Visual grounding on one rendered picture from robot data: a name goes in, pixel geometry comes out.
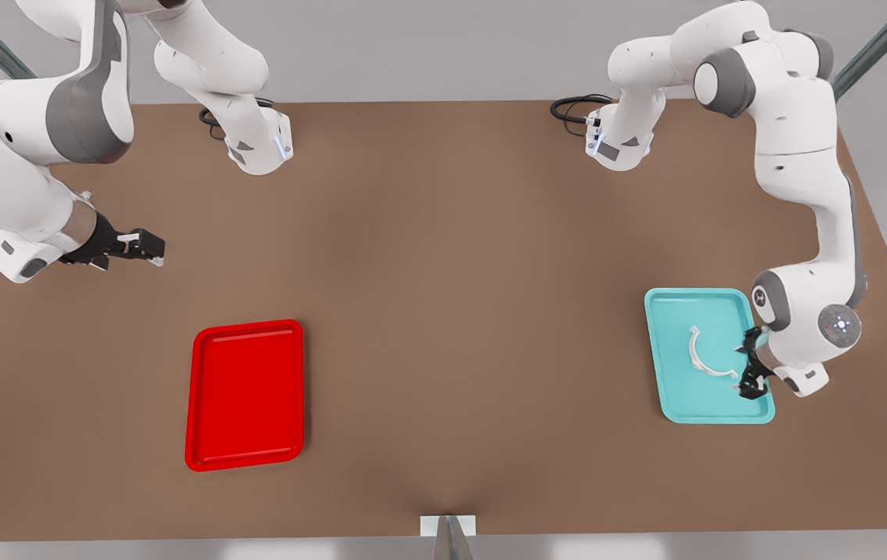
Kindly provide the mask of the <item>white drainage pipe clamp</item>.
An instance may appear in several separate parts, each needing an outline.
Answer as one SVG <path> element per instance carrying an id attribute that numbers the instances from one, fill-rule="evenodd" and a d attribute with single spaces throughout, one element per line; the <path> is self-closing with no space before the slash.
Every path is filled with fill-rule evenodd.
<path id="1" fill-rule="evenodd" d="M 700 371 L 702 373 L 706 373 L 706 375 L 713 376 L 714 378 L 731 378 L 738 379 L 739 373 L 737 371 L 716 371 L 716 369 L 711 369 L 710 366 L 707 366 L 703 363 L 697 352 L 697 340 L 701 334 L 701 331 L 697 326 L 693 325 L 690 327 L 691 337 L 688 341 L 688 351 L 690 354 L 690 359 L 692 362 L 692 367 L 696 371 Z"/>

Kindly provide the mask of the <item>cyan rectangular tray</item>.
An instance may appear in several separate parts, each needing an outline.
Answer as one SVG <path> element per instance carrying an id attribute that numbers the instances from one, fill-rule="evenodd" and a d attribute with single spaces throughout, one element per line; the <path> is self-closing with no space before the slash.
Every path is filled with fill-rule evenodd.
<path id="1" fill-rule="evenodd" d="M 748 299 L 732 288 L 656 288 L 644 298 L 658 396 L 671 422 L 691 425 L 763 425 L 773 421 L 771 394 L 756 400 L 739 396 L 738 379 L 714 378 L 692 367 L 688 351 L 690 327 L 701 334 L 697 352 L 716 371 L 746 366 L 741 346 L 755 325 Z"/>

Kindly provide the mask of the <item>red rectangular tray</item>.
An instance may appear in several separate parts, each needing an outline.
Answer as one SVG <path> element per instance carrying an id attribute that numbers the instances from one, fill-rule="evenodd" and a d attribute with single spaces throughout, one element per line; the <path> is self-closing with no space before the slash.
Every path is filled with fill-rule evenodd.
<path id="1" fill-rule="evenodd" d="M 305 443 L 303 327 L 206 327 L 192 344 L 184 460 L 195 472 L 294 460 Z"/>

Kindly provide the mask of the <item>white post foot plate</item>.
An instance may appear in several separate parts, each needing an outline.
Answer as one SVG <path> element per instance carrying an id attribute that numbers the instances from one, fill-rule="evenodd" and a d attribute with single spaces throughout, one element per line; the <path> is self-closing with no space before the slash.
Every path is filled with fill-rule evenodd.
<path id="1" fill-rule="evenodd" d="M 477 517 L 475 515 L 428 515 L 421 516 L 421 537 L 435 537 L 441 523 L 450 519 L 454 525 L 459 524 L 465 536 L 477 535 Z"/>

